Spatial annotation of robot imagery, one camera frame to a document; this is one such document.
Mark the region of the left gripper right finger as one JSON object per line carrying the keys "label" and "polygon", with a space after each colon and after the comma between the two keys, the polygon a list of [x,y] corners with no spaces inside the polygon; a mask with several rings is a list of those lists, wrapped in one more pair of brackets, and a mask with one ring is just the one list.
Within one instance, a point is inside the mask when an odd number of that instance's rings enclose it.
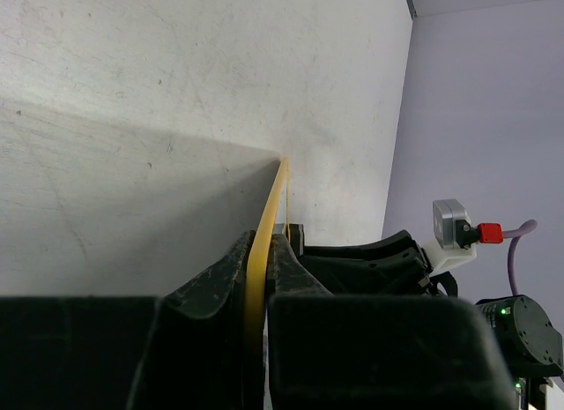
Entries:
{"label": "left gripper right finger", "polygon": [[276,409],[510,409],[514,385],[477,308],[453,298],[331,294],[272,239],[269,387]]}

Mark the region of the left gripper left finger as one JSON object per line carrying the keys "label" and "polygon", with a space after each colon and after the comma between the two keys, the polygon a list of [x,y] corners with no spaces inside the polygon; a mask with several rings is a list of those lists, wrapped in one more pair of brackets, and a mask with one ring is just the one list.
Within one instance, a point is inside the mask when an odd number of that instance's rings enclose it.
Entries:
{"label": "left gripper left finger", "polygon": [[7,296],[4,409],[240,409],[253,232],[173,293]]}

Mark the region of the yellow framed whiteboard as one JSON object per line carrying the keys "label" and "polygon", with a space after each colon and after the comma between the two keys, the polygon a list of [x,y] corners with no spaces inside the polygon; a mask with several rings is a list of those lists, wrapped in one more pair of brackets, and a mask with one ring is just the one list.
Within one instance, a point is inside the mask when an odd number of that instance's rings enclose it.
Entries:
{"label": "yellow framed whiteboard", "polygon": [[289,159],[283,158],[252,242],[246,270],[243,302],[243,374],[248,382],[263,367],[263,330],[266,280],[275,234],[289,236]]}

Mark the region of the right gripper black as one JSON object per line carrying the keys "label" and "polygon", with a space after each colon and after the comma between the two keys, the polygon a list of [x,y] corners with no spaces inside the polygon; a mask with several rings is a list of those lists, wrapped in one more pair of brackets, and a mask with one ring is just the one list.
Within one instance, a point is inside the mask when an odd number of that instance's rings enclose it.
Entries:
{"label": "right gripper black", "polygon": [[275,235],[275,292],[322,295],[422,295],[457,298],[451,272],[430,277],[423,249],[402,230],[353,246],[311,246],[302,225]]}

